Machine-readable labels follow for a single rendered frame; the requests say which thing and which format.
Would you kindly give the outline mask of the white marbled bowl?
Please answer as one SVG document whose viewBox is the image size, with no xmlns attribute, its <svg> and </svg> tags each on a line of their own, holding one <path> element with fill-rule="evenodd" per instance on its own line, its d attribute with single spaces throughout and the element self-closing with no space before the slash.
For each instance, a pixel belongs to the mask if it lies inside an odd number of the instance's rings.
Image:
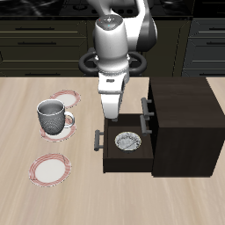
<svg viewBox="0 0 225 225">
<path fill-rule="evenodd" d="M 142 145 L 141 137 L 133 132 L 122 132 L 118 134 L 114 142 L 124 152 L 134 152 Z"/>
</svg>

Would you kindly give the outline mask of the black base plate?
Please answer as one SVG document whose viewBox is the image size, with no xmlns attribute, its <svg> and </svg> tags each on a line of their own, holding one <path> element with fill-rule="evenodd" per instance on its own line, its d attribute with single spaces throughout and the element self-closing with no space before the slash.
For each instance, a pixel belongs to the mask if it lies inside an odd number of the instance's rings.
<svg viewBox="0 0 225 225">
<path fill-rule="evenodd" d="M 127 58 L 130 76 L 140 76 L 147 68 L 147 61 L 141 54 L 129 52 Z M 94 47 L 90 47 L 88 52 L 80 58 L 78 68 L 84 76 L 98 76 L 98 57 Z"/>
</svg>

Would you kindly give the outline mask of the dark wooden cabinet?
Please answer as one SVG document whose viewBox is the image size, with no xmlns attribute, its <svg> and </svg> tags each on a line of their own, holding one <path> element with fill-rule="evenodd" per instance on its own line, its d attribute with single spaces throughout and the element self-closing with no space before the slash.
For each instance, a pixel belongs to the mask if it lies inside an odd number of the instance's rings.
<svg viewBox="0 0 225 225">
<path fill-rule="evenodd" d="M 151 77 L 140 121 L 151 137 L 153 176 L 213 175 L 225 142 L 225 114 L 205 77 Z"/>
</svg>

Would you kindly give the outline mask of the dark kitchen cupboards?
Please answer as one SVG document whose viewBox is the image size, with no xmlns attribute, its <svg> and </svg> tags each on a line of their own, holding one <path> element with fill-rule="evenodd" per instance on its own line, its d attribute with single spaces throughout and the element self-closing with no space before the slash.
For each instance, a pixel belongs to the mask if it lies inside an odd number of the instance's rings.
<svg viewBox="0 0 225 225">
<path fill-rule="evenodd" d="M 81 76 L 80 57 L 93 47 L 93 20 L 0 21 L 0 76 Z M 144 76 L 180 76 L 188 20 L 157 19 L 156 45 L 143 56 Z"/>
</svg>

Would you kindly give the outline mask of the black marble kitchen counter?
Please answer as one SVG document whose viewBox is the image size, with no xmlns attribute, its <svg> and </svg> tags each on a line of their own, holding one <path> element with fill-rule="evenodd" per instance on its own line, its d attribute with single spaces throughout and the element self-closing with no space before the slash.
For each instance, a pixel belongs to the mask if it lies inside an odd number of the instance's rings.
<svg viewBox="0 0 225 225">
<path fill-rule="evenodd" d="M 150 12 L 154 18 L 225 18 L 225 0 L 154 0 Z M 0 0 L 0 18 L 97 16 L 87 0 Z"/>
</svg>

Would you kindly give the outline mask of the dark wooden cabinet drawer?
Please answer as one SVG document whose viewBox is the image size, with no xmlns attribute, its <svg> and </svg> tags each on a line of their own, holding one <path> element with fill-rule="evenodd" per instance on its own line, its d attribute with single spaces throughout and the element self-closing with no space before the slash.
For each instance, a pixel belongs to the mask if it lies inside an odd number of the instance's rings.
<svg viewBox="0 0 225 225">
<path fill-rule="evenodd" d="M 154 161 L 149 126 L 141 114 L 120 114 L 117 122 L 105 119 L 104 131 L 95 131 L 94 150 L 103 150 L 103 172 L 151 172 Z M 114 142 L 122 132 L 141 137 L 142 145 L 134 152 L 121 151 Z"/>
</svg>

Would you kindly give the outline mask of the white plate with red rim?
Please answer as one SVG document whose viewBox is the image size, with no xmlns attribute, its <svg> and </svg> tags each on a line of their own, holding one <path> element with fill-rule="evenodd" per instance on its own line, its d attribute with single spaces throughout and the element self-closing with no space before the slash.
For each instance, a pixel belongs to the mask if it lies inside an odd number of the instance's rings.
<svg viewBox="0 0 225 225">
<path fill-rule="evenodd" d="M 53 94 L 50 99 L 58 99 L 63 102 L 65 108 L 72 108 L 73 106 L 77 105 L 81 101 L 81 96 L 76 91 L 71 90 L 62 90 L 57 91 Z"/>
<path fill-rule="evenodd" d="M 47 134 L 43 128 L 40 129 L 40 135 L 43 139 L 47 140 L 48 142 L 62 142 L 67 140 L 71 137 L 76 131 L 76 125 L 73 125 L 69 128 L 64 128 L 59 134 L 57 135 L 50 135 Z"/>
<path fill-rule="evenodd" d="M 46 154 L 37 158 L 30 166 L 30 181 L 41 187 L 51 187 L 63 182 L 71 172 L 70 160 L 62 154 Z"/>
</svg>

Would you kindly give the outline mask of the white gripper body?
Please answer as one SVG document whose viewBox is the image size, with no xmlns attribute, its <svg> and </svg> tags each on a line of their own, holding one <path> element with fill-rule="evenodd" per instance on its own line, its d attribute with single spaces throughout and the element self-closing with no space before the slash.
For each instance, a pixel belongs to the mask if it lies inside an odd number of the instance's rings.
<svg viewBox="0 0 225 225">
<path fill-rule="evenodd" d="M 107 119 L 116 119 L 120 112 L 123 91 L 99 91 L 98 93 L 101 95 L 101 104 L 105 117 Z"/>
</svg>

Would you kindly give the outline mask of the grey textured mug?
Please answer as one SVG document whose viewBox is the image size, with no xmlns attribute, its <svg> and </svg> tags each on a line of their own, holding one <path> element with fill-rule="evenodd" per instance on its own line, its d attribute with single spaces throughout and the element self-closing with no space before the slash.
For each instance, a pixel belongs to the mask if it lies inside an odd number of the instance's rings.
<svg viewBox="0 0 225 225">
<path fill-rule="evenodd" d="M 37 106 L 37 114 L 42 129 L 50 135 L 59 134 L 64 128 L 75 124 L 75 117 L 65 111 L 65 105 L 58 99 L 46 99 Z"/>
</svg>

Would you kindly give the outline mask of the grey kitchen cupboard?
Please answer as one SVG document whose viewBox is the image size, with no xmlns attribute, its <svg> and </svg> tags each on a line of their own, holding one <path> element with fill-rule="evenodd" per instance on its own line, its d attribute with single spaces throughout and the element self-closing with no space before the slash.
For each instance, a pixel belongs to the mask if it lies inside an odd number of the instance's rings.
<svg viewBox="0 0 225 225">
<path fill-rule="evenodd" d="M 192 21 L 182 76 L 225 77 L 225 18 Z"/>
</svg>

